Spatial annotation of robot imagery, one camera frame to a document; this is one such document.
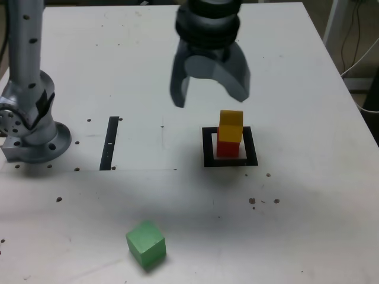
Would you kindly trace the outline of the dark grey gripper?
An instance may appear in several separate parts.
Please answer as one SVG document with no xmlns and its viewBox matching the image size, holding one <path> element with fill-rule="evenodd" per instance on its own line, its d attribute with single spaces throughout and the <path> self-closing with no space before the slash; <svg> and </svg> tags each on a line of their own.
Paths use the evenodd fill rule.
<svg viewBox="0 0 379 284">
<path fill-rule="evenodd" d="M 215 80 L 225 88 L 229 96 L 239 102 L 249 97 L 250 70 L 237 43 L 215 49 L 180 41 L 170 82 L 170 94 L 176 107 L 185 106 L 190 77 Z"/>
</svg>

